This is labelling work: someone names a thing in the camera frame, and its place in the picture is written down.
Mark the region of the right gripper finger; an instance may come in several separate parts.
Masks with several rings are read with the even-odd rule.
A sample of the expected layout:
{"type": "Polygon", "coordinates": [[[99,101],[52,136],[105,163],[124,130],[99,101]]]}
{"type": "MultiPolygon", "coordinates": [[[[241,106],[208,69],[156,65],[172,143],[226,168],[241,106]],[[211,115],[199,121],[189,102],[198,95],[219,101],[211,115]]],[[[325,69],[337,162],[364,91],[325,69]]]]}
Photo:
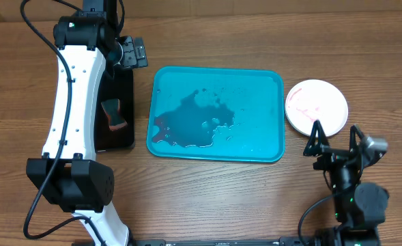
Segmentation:
{"type": "Polygon", "coordinates": [[[349,151],[356,152],[359,149],[360,141],[364,138],[364,133],[357,124],[350,128],[349,134],[349,151]]]}
{"type": "Polygon", "coordinates": [[[312,131],[304,149],[304,156],[319,156],[324,154],[330,148],[328,138],[324,133],[323,127],[319,120],[313,122],[312,131]]]}

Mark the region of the pink white plate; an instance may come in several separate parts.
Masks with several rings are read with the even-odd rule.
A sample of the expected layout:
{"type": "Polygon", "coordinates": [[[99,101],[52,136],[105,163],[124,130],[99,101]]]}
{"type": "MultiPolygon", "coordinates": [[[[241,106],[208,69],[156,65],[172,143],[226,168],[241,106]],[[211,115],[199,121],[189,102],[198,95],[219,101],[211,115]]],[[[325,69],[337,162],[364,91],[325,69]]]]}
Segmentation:
{"type": "Polygon", "coordinates": [[[348,114],[348,104],[342,92],[319,79],[299,82],[285,99],[285,115],[289,123],[306,136],[311,134],[317,120],[326,136],[337,134],[346,125],[348,114]]]}

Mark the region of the green orange scrub sponge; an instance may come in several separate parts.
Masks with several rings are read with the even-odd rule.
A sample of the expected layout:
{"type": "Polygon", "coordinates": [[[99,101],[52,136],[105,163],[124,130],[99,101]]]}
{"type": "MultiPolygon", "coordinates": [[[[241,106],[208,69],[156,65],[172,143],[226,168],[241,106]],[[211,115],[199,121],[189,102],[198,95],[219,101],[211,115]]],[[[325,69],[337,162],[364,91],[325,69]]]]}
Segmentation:
{"type": "Polygon", "coordinates": [[[101,102],[102,109],[107,117],[109,129],[118,131],[128,125],[127,121],[121,115],[121,102],[118,98],[113,98],[101,102]]]}

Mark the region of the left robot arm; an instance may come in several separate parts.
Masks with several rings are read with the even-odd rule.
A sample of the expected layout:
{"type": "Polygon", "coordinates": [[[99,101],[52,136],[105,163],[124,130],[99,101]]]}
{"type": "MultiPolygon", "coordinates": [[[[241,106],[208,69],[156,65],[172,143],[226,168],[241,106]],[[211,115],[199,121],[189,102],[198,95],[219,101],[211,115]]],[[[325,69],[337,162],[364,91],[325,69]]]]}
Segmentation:
{"type": "Polygon", "coordinates": [[[113,204],[113,170],[99,151],[134,145],[133,71],[147,65],[141,38],[123,36],[122,1],[84,1],[62,16],[47,45],[58,61],[51,129],[27,161],[37,198],[80,221],[93,245],[133,245],[113,204]]]}

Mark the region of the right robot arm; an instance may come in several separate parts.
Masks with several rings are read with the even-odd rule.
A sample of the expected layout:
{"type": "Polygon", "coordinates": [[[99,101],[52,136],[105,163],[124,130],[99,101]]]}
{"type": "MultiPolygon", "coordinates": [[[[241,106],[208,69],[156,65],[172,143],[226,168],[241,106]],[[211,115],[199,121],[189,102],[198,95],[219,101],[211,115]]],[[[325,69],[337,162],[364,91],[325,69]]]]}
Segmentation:
{"type": "Polygon", "coordinates": [[[298,222],[298,238],[303,245],[380,245],[377,227],[386,220],[389,192],[374,182],[362,182],[364,169],[376,164],[388,150],[383,138],[365,135],[356,125],[350,128],[349,148],[330,147],[321,122],[313,123],[304,156],[315,156],[313,169],[321,170],[331,194],[310,206],[298,222]],[[334,201],[334,215],[340,223],[317,230],[304,238],[306,216],[322,203],[334,201]]]}

